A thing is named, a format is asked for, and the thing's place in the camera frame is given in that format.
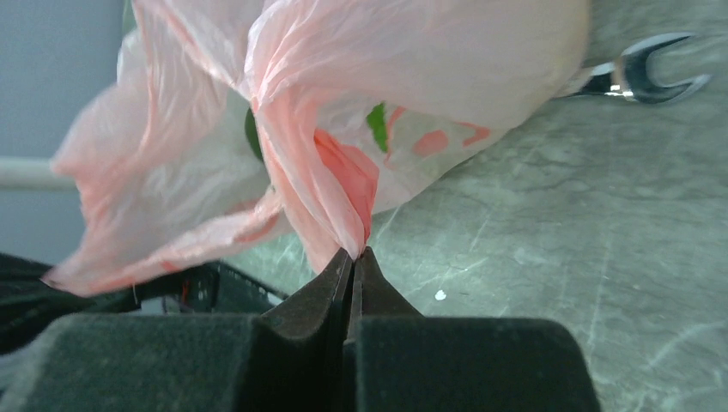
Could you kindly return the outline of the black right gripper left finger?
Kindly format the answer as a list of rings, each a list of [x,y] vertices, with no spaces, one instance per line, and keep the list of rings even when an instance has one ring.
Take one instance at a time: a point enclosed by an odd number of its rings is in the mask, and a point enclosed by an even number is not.
[[[4,411],[344,411],[353,261],[262,314],[71,313],[27,346]]]

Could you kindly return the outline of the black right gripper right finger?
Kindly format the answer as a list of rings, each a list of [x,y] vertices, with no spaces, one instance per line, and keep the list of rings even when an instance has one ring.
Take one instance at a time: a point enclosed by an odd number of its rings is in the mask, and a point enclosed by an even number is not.
[[[419,313],[371,249],[349,275],[343,343],[347,411],[598,411],[585,356],[544,318]]]

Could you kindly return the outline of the green fake grapes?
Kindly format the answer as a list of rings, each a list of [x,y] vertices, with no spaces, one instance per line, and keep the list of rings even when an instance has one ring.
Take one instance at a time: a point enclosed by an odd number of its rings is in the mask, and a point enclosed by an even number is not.
[[[257,124],[251,108],[248,108],[246,112],[244,128],[246,140],[248,141],[251,151],[259,161],[263,162],[264,157],[259,143]]]

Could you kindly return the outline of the pink plastic bag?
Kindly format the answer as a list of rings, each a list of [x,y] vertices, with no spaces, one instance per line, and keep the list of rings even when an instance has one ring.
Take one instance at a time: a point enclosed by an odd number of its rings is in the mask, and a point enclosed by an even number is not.
[[[591,3],[135,1],[117,79],[51,163],[86,231],[44,275],[80,296],[288,230],[312,269],[524,123],[583,62]],[[252,109],[264,161],[246,140]]]

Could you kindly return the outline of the white pvc pipe frame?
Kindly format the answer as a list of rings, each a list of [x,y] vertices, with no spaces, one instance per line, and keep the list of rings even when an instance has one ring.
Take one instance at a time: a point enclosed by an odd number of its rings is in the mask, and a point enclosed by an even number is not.
[[[72,179],[58,176],[43,158],[1,157],[2,191],[75,191]]]

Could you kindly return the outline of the red handled adjustable wrench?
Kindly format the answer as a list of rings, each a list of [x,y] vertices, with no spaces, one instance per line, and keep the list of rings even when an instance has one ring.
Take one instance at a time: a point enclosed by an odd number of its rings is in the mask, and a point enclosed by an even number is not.
[[[702,74],[663,84],[653,76],[651,57],[661,49],[694,36],[691,32],[674,32],[642,39],[610,61],[580,69],[555,97],[605,96],[646,105],[686,98],[704,87],[712,77]]]

